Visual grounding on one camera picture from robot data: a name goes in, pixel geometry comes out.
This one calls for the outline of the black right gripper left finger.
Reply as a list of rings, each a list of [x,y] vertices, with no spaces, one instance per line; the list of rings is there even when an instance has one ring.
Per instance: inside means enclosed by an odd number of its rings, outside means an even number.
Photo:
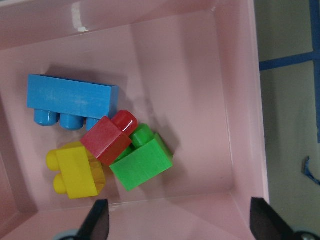
[[[107,199],[97,200],[81,228],[75,235],[75,240],[107,240],[110,233],[110,213]]]

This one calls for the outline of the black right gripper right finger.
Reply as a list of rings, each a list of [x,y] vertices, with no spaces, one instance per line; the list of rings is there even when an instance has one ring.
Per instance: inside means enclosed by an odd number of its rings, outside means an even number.
[[[256,240],[297,239],[292,228],[276,213],[264,198],[251,198],[249,226]]]

